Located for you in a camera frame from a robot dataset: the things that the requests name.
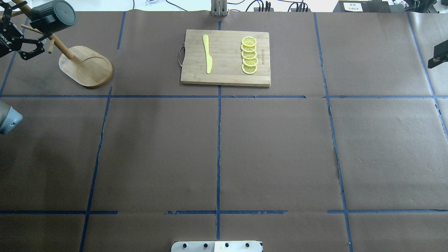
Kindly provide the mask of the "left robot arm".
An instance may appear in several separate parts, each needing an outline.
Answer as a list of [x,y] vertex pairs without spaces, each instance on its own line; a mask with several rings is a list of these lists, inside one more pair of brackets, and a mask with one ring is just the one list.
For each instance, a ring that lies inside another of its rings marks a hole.
[[[44,38],[40,38],[37,40],[26,39],[24,34],[18,30],[15,24],[13,24],[10,20],[13,17],[13,10],[21,9],[22,7],[27,6],[26,1],[22,1],[16,5],[11,5],[4,0],[1,1],[1,7],[4,9],[4,12],[1,17],[1,34],[0,34],[0,56],[6,56],[9,53],[17,51],[22,59],[29,60],[43,52],[45,52],[43,42]],[[23,44],[33,44],[36,48],[30,52],[23,51]],[[13,130],[23,119],[21,113],[18,113],[12,106],[7,103],[1,101],[1,134],[8,134],[11,130]]]

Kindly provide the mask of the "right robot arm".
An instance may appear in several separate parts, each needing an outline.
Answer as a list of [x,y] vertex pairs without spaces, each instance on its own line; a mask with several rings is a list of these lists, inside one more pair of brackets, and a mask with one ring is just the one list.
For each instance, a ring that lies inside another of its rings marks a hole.
[[427,67],[432,69],[448,60],[448,40],[434,46],[433,57],[428,60]]

